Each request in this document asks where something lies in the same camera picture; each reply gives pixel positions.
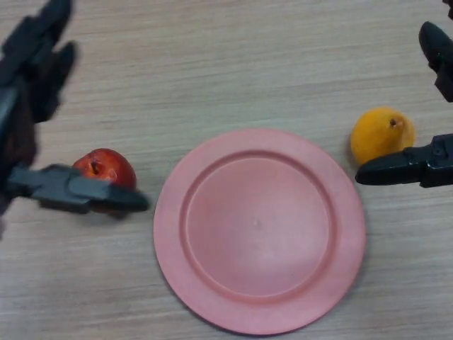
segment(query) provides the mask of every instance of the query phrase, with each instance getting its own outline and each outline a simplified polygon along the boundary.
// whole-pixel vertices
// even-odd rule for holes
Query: apple stem
[[[91,162],[91,168],[93,169],[93,173],[95,175],[99,174],[98,165],[96,164],[96,162],[94,161]]]

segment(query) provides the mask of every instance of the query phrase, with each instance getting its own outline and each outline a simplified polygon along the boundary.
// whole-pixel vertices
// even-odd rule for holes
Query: wood grain
[[[3,0],[0,36],[43,1]],[[66,35],[82,56],[37,166],[97,147],[122,152],[155,201],[178,160],[221,132],[272,127],[309,138],[352,176],[346,144],[365,110],[390,105],[418,144],[453,130],[418,44],[432,0],[79,0]],[[453,336],[452,188],[359,187],[367,256],[355,287],[281,339]],[[165,284],[152,212],[112,222],[18,200],[0,243],[0,339],[241,339],[204,323]]]

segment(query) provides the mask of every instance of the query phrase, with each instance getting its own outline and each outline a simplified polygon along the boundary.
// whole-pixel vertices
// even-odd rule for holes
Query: pink plate
[[[362,204],[322,149],[286,132],[242,130],[189,153],[154,217],[157,259],[196,314],[244,334],[322,317],[362,263]]]

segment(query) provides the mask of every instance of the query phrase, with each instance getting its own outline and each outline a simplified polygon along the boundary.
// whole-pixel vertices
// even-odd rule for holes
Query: red apple
[[[82,175],[92,179],[111,181],[129,189],[135,189],[137,178],[134,169],[121,154],[111,149],[96,149],[73,165]]]

